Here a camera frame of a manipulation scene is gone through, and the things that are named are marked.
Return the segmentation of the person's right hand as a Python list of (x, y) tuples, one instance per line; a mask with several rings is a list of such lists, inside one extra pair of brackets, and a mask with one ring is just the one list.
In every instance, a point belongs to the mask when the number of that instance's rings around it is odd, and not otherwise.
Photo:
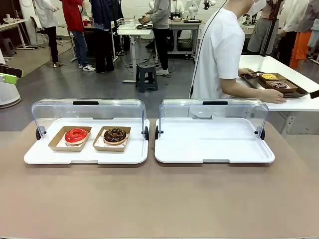
[(282, 104), (286, 102), (286, 100), (284, 99), (284, 95), (277, 90), (268, 89), (266, 95), (267, 97), (265, 101), (269, 103)]

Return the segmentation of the person's left hand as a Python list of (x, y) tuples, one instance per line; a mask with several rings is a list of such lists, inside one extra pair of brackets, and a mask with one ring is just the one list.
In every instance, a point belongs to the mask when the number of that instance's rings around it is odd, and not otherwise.
[(242, 76), (255, 76), (255, 72), (249, 68), (240, 68), (238, 69), (238, 76), (242, 77)]

